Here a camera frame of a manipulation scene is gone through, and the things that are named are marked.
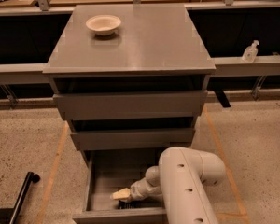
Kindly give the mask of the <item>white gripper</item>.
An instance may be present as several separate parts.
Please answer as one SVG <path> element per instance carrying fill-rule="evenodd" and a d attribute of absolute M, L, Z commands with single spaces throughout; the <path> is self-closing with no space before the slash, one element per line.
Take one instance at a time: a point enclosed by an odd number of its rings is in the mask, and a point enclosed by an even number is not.
<path fill-rule="evenodd" d="M 147 198 L 151 198 L 155 201 L 162 202 L 162 192 L 159 179 L 147 179 L 142 178 L 134 182 L 130 189 L 124 188 L 111 194 L 113 200 L 129 200 L 132 201 L 143 201 Z"/>

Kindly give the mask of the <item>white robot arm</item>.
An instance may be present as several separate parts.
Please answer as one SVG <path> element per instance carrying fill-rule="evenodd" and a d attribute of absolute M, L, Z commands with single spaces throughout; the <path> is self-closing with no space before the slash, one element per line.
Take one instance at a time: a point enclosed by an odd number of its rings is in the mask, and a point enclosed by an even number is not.
<path fill-rule="evenodd" d="M 225 178 L 225 164 L 210 152 L 185 147 L 170 147 L 145 176 L 111 194 L 126 203 L 153 197 L 163 201 L 169 224 L 218 224 L 204 190 Z"/>

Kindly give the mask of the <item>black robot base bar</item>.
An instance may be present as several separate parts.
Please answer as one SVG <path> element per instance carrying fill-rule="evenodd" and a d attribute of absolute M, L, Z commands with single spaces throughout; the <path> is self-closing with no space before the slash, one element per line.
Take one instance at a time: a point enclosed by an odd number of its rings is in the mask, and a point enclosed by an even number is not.
<path fill-rule="evenodd" d="M 27 173 L 14 206 L 12 208 L 0 208 L 0 224 L 16 224 L 17 218 L 31 184 L 37 183 L 39 181 L 40 176 L 38 174 L 33 172 Z"/>

